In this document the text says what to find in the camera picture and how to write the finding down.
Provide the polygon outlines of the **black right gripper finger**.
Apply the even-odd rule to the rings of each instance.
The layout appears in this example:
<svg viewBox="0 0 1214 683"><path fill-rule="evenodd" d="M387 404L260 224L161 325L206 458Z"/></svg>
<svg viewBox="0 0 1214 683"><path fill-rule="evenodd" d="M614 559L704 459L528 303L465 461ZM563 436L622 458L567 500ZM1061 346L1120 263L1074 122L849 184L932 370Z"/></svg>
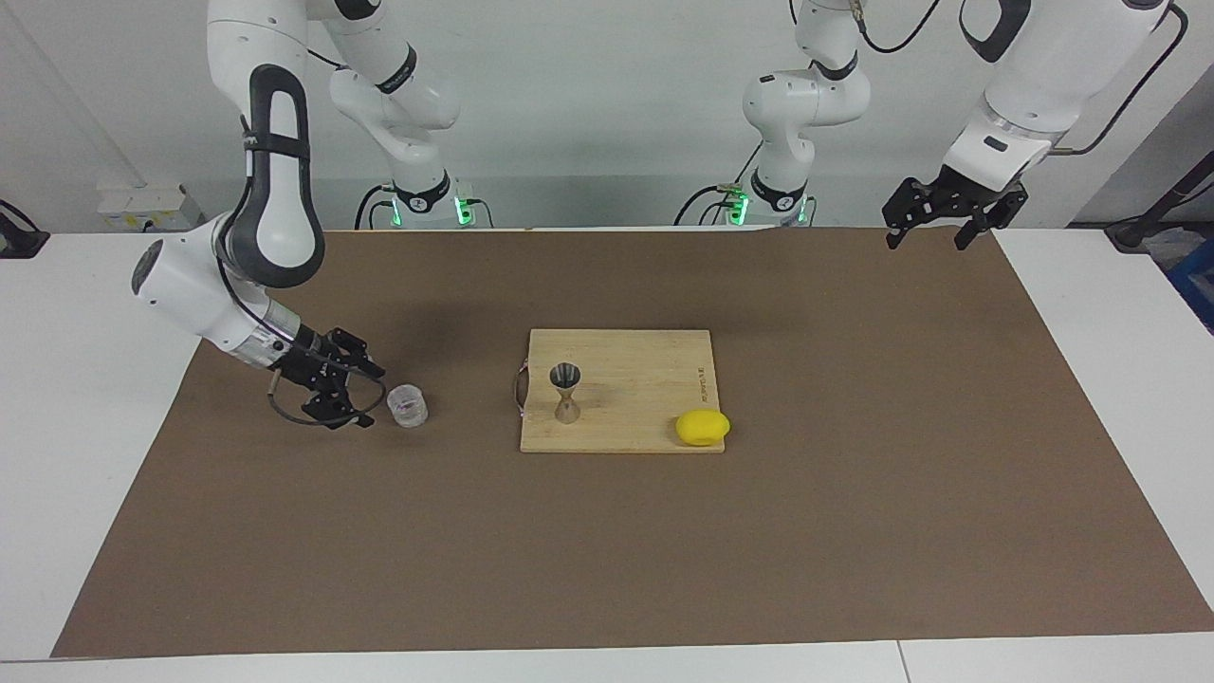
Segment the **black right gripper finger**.
<svg viewBox="0 0 1214 683"><path fill-rule="evenodd" d="M350 398L348 375L317 376L308 385L308 389L310 399L304 403L304 414L311 416L314 422L333 431L351 422L361 428L376 425L375 419L356 410Z"/></svg>
<svg viewBox="0 0 1214 683"><path fill-rule="evenodd" d="M345 329L331 329L328 342L333 346L331 359L350 372L357 371L370 379L382 379L385 369L370 358L367 342Z"/></svg>

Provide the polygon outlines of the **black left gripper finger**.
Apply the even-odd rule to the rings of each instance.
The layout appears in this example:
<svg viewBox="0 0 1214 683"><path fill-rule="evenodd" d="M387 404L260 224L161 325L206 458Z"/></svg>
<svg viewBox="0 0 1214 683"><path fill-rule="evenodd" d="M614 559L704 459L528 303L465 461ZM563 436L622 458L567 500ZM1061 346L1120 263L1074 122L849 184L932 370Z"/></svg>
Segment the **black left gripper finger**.
<svg viewBox="0 0 1214 683"><path fill-rule="evenodd" d="M883 206L886 246L900 247L904 237L919 226L935 221L931 204L935 186L917 178L904 178Z"/></svg>
<svg viewBox="0 0 1214 683"><path fill-rule="evenodd" d="M963 224L954 237L954 246L964 251L972 241L988 230L1002 230L1019 215L1023 203L1028 200L1027 190L1009 190L989 207L974 207L970 220Z"/></svg>

